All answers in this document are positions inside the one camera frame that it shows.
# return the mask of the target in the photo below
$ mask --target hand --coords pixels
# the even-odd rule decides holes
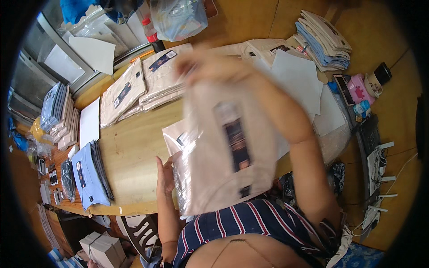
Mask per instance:
[[[188,85],[200,80],[215,82],[238,82],[246,78],[260,75],[251,65],[240,59],[214,55],[204,49],[195,49],[192,52],[177,56],[175,71],[178,76],[192,73],[186,79]]]
[[[90,259],[88,262],[88,268],[98,268],[98,265]]]
[[[162,160],[156,156],[158,165],[158,184],[157,192],[160,191],[166,195],[171,194],[174,189],[174,179],[173,179],[173,157],[169,157],[167,162],[162,165]]]

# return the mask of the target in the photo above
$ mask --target small bottle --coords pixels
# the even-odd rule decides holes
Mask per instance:
[[[362,115],[363,118],[366,116],[363,116],[364,113],[366,113],[366,110],[369,109],[369,101],[364,100],[353,106],[353,111],[356,115]]]
[[[143,29],[145,30],[145,35],[148,38],[148,41],[151,43],[154,48],[155,53],[158,53],[162,50],[165,50],[164,43],[162,40],[158,40],[157,30],[154,28],[151,19],[145,18],[142,20]]]

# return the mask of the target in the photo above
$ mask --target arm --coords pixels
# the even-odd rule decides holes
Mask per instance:
[[[197,49],[176,59],[179,75],[194,71],[187,83],[199,80],[246,83],[274,126],[290,145],[297,202],[308,220],[319,228],[319,222],[329,220],[340,226],[340,208],[326,178],[320,147],[304,110],[282,89],[252,66],[229,57],[216,57]]]
[[[163,247],[161,254],[163,261],[171,263],[177,251],[177,241],[182,227],[171,194],[174,189],[172,160],[169,158],[162,165],[161,159],[159,157],[156,159],[158,166],[158,236]]]

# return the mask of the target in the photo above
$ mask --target navy striped shirt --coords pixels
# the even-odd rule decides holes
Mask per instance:
[[[270,236],[293,248],[312,266],[315,265],[315,258],[329,259],[334,256],[341,243],[341,232],[335,231],[324,220],[320,226],[329,238],[325,241],[292,206],[284,205],[283,210],[275,202],[256,199],[197,215],[180,233],[173,268],[183,267],[181,263],[200,246],[214,239],[240,234]],[[311,241],[309,233],[317,237],[323,248]]]

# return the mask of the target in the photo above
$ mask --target woman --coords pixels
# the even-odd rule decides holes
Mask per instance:
[[[326,178],[317,138],[304,110],[250,65],[195,50],[177,57],[178,75],[245,83],[290,145],[301,214],[256,199],[201,214],[183,229],[175,211],[172,160],[158,164],[158,234],[164,267],[324,267],[341,242],[343,214]]]

